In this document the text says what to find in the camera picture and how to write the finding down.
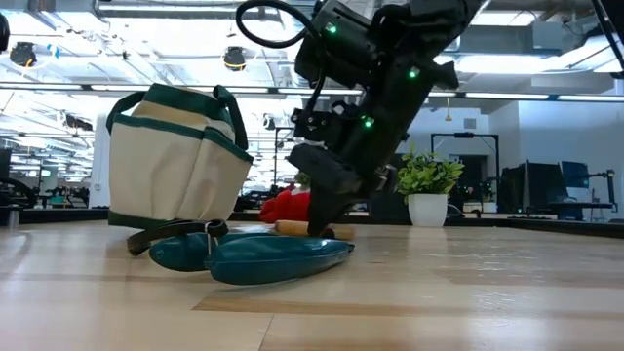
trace canvas tote bag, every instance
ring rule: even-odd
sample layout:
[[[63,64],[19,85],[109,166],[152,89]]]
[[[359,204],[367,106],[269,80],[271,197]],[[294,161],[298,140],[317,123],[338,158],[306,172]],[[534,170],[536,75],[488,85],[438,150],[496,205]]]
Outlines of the canvas tote bag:
[[[132,114],[125,114],[133,107]],[[106,121],[111,225],[228,219],[253,157],[236,99],[154,84],[120,99]]]

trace computer monitor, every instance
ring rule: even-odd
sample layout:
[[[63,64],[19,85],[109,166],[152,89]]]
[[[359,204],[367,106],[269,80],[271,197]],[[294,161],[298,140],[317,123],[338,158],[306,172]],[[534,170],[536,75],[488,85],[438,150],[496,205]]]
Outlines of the computer monitor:
[[[562,172],[564,173],[565,187],[589,189],[589,169],[587,164],[580,162],[562,162]]]
[[[10,148],[0,148],[0,177],[9,177],[11,153],[12,150]]]
[[[537,210],[548,209],[549,203],[567,198],[567,189],[558,164],[527,161],[529,205]]]
[[[525,195],[525,164],[516,168],[505,168],[498,184],[498,199],[500,211],[506,214],[515,214],[523,210]]]

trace wooden handle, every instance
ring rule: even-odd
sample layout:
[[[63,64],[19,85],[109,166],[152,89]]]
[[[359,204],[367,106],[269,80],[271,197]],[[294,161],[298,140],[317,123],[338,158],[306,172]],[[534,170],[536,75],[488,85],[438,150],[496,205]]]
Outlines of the wooden handle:
[[[352,241],[355,238],[355,229],[349,225],[330,225],[335,239]],[[308,236],[308,222],[297,220],[278,220],[275,231],[281,235]]]

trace green bag handle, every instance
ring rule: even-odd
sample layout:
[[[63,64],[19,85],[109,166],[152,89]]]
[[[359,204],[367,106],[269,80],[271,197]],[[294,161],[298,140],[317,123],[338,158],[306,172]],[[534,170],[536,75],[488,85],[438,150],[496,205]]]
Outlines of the green bag handle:
[[[247,131],[245,131],[245,123],[241,116],[241,110],[238,108],[236,98],[232,93],[228,92],[225,87],[217,85],[213,89],[213,96],[222,104],[227,106],[234,125],[234,143],[243,150],[247,150]]]
[[[113,130],[113,120],[118,113],[127,111],[133,107],[135,107],[139,102],[143,101],[146,92],[136,92],[128,95],[127,97],[122,97],[115,103],[113,108],[110,110],[108,117],[106,117],[106,129],[110,134]]]

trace black strap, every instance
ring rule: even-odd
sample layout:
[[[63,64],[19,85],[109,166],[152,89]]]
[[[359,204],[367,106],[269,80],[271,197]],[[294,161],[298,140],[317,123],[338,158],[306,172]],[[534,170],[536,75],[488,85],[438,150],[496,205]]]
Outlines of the black strap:
[[[137,256],[149,250],[151,242],[154,240],[173,238],[190,233],[203,233],[205,226],[206,222],[201,220],[174,220],[138,232],[128,238],[126,244],[128,245],[130,254]]]
[[[135,93],[128,95],[127,97],[120,98],[119,101],[115,103],[113,108],[110,110],[108,117],[106,118],[106,129],[108,130],[109,134],[113,130],[113,122],[114,122],[115,116],[118,113],[127,111],[135,107],[139,102],[143,101],[143,98],[145,97],[145,93],[146,92],[135,92]]]
[[[219,100],[219,102],[223,103],[227,106],[227,109],[230,112],[230,117],[232,118],[232,124],[234,125],[234,143],[242,148],[243,150],[247,150],[249,145],[247,143],[247,132],[245,131],[245,122],[243,122],[243,116],[241,116],[241,110],[238,108],[238,103],[236,102],[236,98],[225,89],[225,87],[217,85],[213,89],[213,96]]]

